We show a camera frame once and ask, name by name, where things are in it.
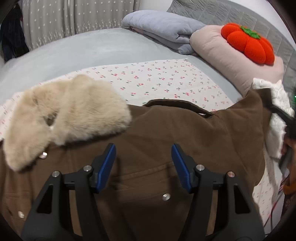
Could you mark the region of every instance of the gray curtain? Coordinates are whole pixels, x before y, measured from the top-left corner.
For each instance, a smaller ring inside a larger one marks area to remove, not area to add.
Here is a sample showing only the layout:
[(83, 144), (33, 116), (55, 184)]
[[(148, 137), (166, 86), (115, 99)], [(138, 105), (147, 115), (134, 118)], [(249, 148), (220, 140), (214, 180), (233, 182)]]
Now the gray curtain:
[(71, 35), (120, 28), (140, 0), (22, 0), (23, 31), (30, 50)]

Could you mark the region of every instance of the dark clothing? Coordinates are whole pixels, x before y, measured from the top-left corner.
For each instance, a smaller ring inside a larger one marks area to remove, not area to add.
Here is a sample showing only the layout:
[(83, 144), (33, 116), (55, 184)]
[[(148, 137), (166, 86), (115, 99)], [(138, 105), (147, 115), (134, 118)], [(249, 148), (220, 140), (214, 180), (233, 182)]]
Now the dark clothing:
[(7, 62), (12, 58), (17, 58), (29, 52), (25, 42), (20, 21), (22, 11), (18, 4), (7, 14), (1, 24), (0, 42), (4, 60)]

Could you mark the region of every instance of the fur collar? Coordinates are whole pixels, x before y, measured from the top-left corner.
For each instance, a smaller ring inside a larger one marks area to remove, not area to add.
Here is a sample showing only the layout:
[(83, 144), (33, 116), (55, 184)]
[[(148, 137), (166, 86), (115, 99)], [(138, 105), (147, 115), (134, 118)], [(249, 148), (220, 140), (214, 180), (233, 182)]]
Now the fur collar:
[(88, 140), (123, 131), (131, 121), (126, 101), (105, 81), (78, 75), (24, 92), (7, 130), (4, 152), (9, 167), (30, 165), (50, 142)]

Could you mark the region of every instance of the light blue bed sheet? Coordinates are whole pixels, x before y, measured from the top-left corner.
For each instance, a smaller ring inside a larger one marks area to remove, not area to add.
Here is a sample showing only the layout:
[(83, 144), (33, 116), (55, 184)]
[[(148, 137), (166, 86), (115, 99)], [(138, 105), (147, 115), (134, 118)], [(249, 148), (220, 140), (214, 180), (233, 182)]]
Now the light blue bed sheet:
[(149, 37), (123, 28), (97, 30), (44, 45), (8, 61), (0, 70), (0, 104), (24, 91), (69, 72), (99, 65), (189, 58), (236, 102), (241, 95), (221, 74), (203, 60), (178, 54)]

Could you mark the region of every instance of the metal screw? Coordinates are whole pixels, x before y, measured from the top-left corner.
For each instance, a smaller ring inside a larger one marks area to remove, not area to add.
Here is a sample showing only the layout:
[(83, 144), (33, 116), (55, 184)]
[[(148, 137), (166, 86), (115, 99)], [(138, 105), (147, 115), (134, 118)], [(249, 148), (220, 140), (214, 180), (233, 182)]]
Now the metal screw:
[(24, 215), (23, 212), (18, 211), (17, 214), (18, 214), (18, 216), (19, 216), (20, 218), (25, 218), (25, 215)]
[(235, 177), (235, 173), (232, 172), (232, 171), (228, 172), (227, 175), (228, 175), (229, 177)]
[(205, 169), (205, 166), (202, 164), (198, 164), (198, 165), (196, 165), (196, 169), (199, 171), (203, 171)]
[(43, 152), (40, 156), (39, 156), (39, 158), (41, 158), (41, 159), (45, 159), (47, 157), (47, 153), (46, 152)]
[(54, 172), (52, 173), (52, 176), (53, 176), (53, 177), (58, 177), (58, 176), (59, 176), (59, 171), (54, 171)]
[(168, 201), (169, 199), (170, 199), (169, 193), (163, 194), (163, 201)]
[(90, 165), (86, 165), (83, 167), (83, 170), (86, 172), (89, 172), (92, 169), (92, 167)]

